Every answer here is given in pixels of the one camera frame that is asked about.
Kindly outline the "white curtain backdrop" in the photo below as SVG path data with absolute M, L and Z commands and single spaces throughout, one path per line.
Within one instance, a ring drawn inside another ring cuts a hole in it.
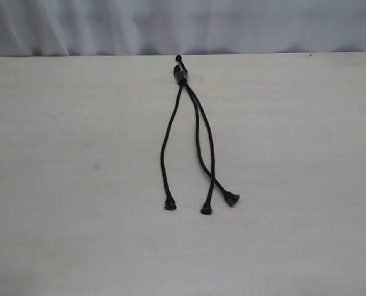
M 366 1 L 0 1 L 0 56 L 366 51 Z

